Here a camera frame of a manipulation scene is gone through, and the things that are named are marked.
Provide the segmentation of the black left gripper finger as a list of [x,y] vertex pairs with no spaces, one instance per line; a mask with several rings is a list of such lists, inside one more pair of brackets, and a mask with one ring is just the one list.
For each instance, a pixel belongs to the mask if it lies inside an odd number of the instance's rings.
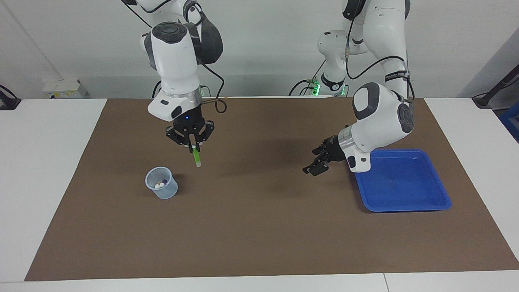
[[312,176],[316,177],[319,174],[329,170],[328,163],[328,157],[316,157],[314,161],[310,165],[304,167],[302,171],[305,174],[311,174]]
[[317,148],[312,150],[313,155],[317,155],[318,157],[328,157],[329,156],[329,142],[330,140],[323,140],[322,144],[320,144]]

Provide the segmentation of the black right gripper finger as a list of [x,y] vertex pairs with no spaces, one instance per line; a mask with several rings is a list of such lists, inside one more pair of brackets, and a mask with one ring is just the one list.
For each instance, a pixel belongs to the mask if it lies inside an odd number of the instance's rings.
[[172,125],[165,130],[167,138],[180,146],[184,146],[192,153],[192,142],[190,139],[190,132],[187,127],[182,125]]
[[214,122],[212,120],[207,120],[207,121],[205,121],[205,124],[202,127],[201,132],[195,133],[195,141],[196,141],[195,149],[197,150],[197,152],[201,152],[200,147],[202,146],[202,144],[204,142],[209,140],[210,135],[214,131],[214,129],[215,129]]

